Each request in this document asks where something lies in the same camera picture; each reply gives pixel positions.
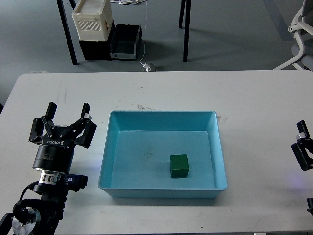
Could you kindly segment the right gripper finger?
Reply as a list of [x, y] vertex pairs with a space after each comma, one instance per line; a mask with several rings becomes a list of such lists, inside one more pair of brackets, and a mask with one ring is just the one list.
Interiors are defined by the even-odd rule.
[[311, 154], [313, 153], [313, 140], [310, 138], [310, 134], [304, 120], [297, 123], [297, 128], [299, 131], [299, 135], [296, 137], [297, 142], [294, 143], [291, 148], [301, 169], [303, 171], [307, 171], [313, 168], [313, 159], [307, 153], [307, 150]]

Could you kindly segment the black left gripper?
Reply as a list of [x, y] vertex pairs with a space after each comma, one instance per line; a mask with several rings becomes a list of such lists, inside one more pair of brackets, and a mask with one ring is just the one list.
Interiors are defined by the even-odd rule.
[[97, 125], [92, 122], [88, 103], [83, 104], [80, 118], [67, 128], [55, 127], [52, 120], [56, 109], [57, 105], [50, 102], [46, 114], [33, 119], [28, 141], [39, 148], [32, 168], [68, 174], [75, 146], [90, 148]]

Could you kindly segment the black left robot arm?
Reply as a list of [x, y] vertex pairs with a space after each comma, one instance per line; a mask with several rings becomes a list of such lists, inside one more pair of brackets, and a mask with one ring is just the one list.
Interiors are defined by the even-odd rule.
[[15, 235], [54, 234], [69, 191], [78, 192], [87, 185], [87, 176], [70, 174], [70, 168], [75, 147], [89, 148], [95, 134], [90, 105], [84, 103], [79, 119], [70, 126], [53, 123], [56, 109], [50, 102], [46, 114], [33, 120], [29, 142], [39, 147], [33, 169], [40, 171], [40, 179], [29, 184], [12, 212], [3, 216], [2, 235], [10, 231]]

